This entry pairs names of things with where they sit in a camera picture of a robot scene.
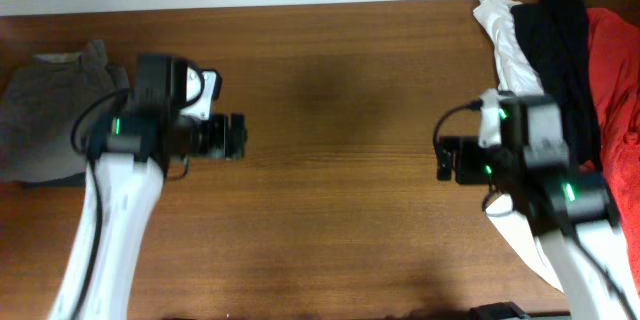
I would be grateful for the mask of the grey cargo shorts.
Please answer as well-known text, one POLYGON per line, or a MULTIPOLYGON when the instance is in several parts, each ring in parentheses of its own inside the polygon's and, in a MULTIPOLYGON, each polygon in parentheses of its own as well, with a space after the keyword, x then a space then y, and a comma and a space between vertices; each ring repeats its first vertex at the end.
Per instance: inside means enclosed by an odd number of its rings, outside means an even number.
POLYGON ((70 53, 37 54, 17 69, 1 97, 1 180, 39 182, 85 171, 71 146, 76 119, 93 102, 129 85, 102 40, 70 53))

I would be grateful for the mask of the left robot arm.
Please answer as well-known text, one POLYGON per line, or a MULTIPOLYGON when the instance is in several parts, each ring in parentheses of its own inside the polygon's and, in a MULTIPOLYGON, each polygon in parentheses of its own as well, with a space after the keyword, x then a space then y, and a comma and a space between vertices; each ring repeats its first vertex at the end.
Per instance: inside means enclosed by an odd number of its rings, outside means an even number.
POLYGON ((137 58, 131 88, 89 105, 71 130, 86 161, 81 218, 51 319, 124 319, 145 229, 170 164, 194 158, 240 160, 248 131, 238 113, 213 110, 222 87, 215 69, 178 56, 137 58))

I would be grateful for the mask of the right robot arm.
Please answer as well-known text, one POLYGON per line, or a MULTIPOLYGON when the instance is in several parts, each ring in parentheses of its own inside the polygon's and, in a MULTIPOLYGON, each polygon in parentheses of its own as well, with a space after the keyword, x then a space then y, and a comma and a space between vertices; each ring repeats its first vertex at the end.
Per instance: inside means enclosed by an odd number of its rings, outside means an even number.
POLYGON ((480 112, 481 132, 433 135, 438 179, 510 197, 560 283, 570 318, 638 318, 614 196, 601 173, 579 171, 554 99, 489 89, 454 110, 480 112))

